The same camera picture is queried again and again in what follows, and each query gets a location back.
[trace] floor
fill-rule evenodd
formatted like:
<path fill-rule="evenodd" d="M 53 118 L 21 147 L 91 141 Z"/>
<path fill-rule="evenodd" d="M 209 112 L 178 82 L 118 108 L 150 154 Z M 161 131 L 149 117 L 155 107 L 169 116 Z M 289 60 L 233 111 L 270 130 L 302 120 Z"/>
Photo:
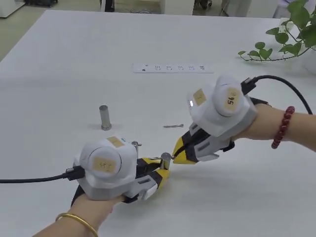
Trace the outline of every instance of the floor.
<path fill-rule="evenodd" d="M 100 11 L 99 0 L 59 0 L 51 9 Z M 149 10 L 159 14 L 159 0 L 115 0 L 116 12 L 137 12 Z M 43 14 L 46 8 L 23 6 L 6 19 L 0 18 L 0 61 L 15 46 L 28 29 Z M 213 0 L 213 5 L 208 10 L 201 7 L 194 10 L 194 15 L 218 16 L 221 11 L 221 0 Z"/>

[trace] plant stem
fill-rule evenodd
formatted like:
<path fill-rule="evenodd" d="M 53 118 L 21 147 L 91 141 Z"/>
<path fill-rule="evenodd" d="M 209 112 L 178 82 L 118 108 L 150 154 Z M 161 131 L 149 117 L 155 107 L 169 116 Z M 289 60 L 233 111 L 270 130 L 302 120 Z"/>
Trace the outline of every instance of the plant stem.
<path fill-rule="evenodd" d="M 285 26 L 285 30 L 286 30 L 286 32 L 295 40 L 295 42 L 298 43 L 298 41 L 296 40 L 296 38 L 289 32 L 289 30 L 287 29 L 286 26 Z"/>
<path fill-rule="evenodd" d="M 296 57 L 299 57 L 299 56 L 303 55 L 304 53 L 306 53 L 309 49 L 310 49 L 310 48 L 307 48 L 306 50 L 304 50 L 303 52 L 301 52 L 301 53 L 298 54 L 297 56 L 291 56 L 291 57 L 279 58 L 279 59 L 271 59 L 271 58 L 269 58 L 268 61 L 280 61 L 280 60 L 286 60 L 286 59 L 290 59 L 290 58 L 296 58 Z M 261 61 L 261 60 L 257 60 L 257 59 L 253 59 L 253 58 L 251 58 L 251 59 L 244 59 L 244 58 L 242 58 L 242 59 L 245 60 L 245 61 Z"/>

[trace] human arm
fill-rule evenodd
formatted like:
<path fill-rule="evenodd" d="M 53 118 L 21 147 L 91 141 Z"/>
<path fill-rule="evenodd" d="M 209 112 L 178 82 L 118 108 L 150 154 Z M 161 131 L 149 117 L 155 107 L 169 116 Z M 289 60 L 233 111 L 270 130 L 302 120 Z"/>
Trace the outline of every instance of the human arm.
<path fill-rule="evenodd" d="M 93 201 L 89 200 L 84 194 L 78 197 L 74 205 L 67 213 L 75 214 L 89 223 L 96 231 L 98 231 L 102 222 L 111 213 L 115 204 L 124 201 L 123 196 L 117 197 L 109 201 Z M 33 237 L 91 237 L 91 231 L 80 222 L 63 217 L 57 222 L 46 227 L 44 230 L 35 234 Z"/>
<path fill-rule="evenodd" d="M 272 140 L 281 124 L 284 111 L 268 105 L 256 105 L 258 116 L 242 133 L 233 137 L 252 140 Z M 316 152 L 316 116 L 294 113 L 285 134 L 284 141 L 292 141 Z"/>

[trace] power strip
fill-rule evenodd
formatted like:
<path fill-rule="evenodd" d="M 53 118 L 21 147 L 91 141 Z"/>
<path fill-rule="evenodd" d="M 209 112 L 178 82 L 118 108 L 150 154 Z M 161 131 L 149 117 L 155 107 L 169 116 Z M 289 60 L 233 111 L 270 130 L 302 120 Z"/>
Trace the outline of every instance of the power strip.
<path fill-rule="evenodd" d="M 214 73 L 206 64 L 133 63 L 134 73 Z"/>

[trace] white pot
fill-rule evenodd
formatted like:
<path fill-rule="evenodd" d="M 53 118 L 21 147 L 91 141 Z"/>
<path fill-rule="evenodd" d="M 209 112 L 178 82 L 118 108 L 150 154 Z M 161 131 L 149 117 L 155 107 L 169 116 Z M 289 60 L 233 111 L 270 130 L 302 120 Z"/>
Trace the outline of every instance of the white pot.
<path fill-rule="evenodd" d="M 310 52 L 306 52 L 307 57 L 304 59 L 303 66 L 312 74 L 316 75 L 316 51 L 310 49 Z"/>

